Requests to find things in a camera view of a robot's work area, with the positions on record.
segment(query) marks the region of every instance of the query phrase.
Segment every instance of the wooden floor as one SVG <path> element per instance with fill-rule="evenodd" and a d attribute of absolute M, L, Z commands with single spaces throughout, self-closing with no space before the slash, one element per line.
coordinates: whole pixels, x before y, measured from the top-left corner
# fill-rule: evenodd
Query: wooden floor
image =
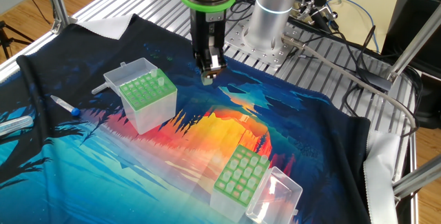
<path fill-rule="evenodd" d="M 35 0 L 46 18 L 52 23 L 52 9 L 48 0 Z M 93 0 L 64 0 L 68 11 L 71 15 L 82 7 L 86 6 Z M 38 39 L 40 36 L 48 32 L 51 28 L 43 18 L 41 18 L 38 10 L 35 8 L 31 0 L 24 1 L 7 13 L 0 15 L 0 21 L 5 21 L 8 25 L 28 35 L 32 39 Z M 6 30 L 9 37 L 20 39 L 19 36 Z M 13 43 L 11 45 L 12 53 L 15 54 L 22 50 L 25 45 Z M 5 55 L 0 51 L 0 63 L 5 61 Z M 417 153 L 418 166 L 426 163 L 428 160 L 437 156 L 441 152 L 441 130 L 425 130 L 421 129 L 417 133 Z M 433 224 L 441 222 L 441 179 L 428 185 L 420 191 L 419 207 L 420 207 L 420 223 Z"/>

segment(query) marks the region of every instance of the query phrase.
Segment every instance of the pipette tip box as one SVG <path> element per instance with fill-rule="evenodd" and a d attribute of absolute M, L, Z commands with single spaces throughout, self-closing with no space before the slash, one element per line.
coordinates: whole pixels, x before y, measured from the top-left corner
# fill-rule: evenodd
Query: pipette tip box
<path fill-rule="evenodd" d="M 104 78 L 121 97 L 125 115 L 139 134 L 175 117 L 178 90 L 147 59 L 122 63 L 121 67 L 105 73 Z"/>
<path fill-rule="evenodd" d="M 288 224 L 302 188 L 266 156 L 239 145 L 214 183 L 210 207 L 230 220 L 246 217 L 259 224 Z"/>
<path fill-rule="evenodd" d="M 268 167 L 266 156 L 239 145 L 214 183 L 210 207 L 239 221 Z"/>

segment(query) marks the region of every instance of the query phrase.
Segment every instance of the open box lid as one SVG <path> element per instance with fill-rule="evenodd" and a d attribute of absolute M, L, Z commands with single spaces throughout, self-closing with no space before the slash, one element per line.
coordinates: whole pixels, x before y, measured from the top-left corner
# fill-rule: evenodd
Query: open box lid
<path fill-rule="evenodd" d="M 107 87 L 110 87 L 115 93 L 120 96 L 119 86 L 133 81 L 140 76 L 150 73 L 152 70 L 158 69 L 155 65 L 150 63 L 145 58 L 137 59 L 128 64 L 122 62 L 121 67 L 106 72 L 104 74 L 104 79 L 106 81 Z"/>
<path fill-rule="evenodd" d="M 302 191 L 301 186 L 277 167 L 268 169 L 245 214 L 259 224 L 292 223 Z"/>

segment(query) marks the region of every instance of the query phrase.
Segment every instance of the blue cap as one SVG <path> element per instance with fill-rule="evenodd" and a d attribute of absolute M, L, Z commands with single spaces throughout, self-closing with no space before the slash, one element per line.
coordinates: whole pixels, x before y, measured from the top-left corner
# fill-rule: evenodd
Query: blue cap
<path fill-rule="evenodd" d="M 77 108 L 74 108 L 70 114 L 72 114 L 72 116 L 78 116 L 80 115 L 81 111 Z"/>

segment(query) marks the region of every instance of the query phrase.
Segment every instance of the green ring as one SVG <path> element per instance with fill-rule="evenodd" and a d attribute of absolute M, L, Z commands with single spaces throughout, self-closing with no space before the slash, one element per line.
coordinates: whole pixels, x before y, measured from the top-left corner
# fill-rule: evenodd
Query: green ring
<path fill-rule="evenodd" d="M 201 4 L 197 4 L 197 3 L 193 3 L 189 0 L 181 0 L 186 6 L 188 6 L 188 8 L 191 8 L 193 10 L 197 10 L 200 12 L 205 12 L 205 13 L 215 13 L 215 12 L 221 12 L 224 11 L 226 9 L 228 9 L 229 7 L 233 6 L 233 4 L 236 2 L 236 0 L 229 0 L 226 3 L 222 3 L 218 6 L 203 6 Z"/>

